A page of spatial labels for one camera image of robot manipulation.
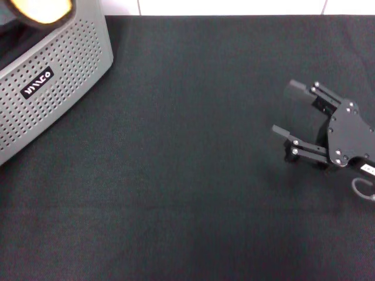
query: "logo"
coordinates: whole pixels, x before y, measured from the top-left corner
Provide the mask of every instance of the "logo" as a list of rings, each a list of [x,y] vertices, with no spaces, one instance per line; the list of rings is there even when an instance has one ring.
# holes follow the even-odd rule
[[[40,73],[33,81],[27,84],[22,90],[21,94],[24,98],[28,99],[35,94],[44,84],[46,84],[52,77],[53,71],[50,67],[47,67]]]

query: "black cloth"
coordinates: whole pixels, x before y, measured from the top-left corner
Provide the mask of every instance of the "black cloth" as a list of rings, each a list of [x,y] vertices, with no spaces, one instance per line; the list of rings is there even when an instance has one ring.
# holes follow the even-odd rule
[[[375,124],[375,18],[107,17],[114,64],[1,167],[1,280],[374,280],[375,205],[283,161],[284,98],[324,83]]]

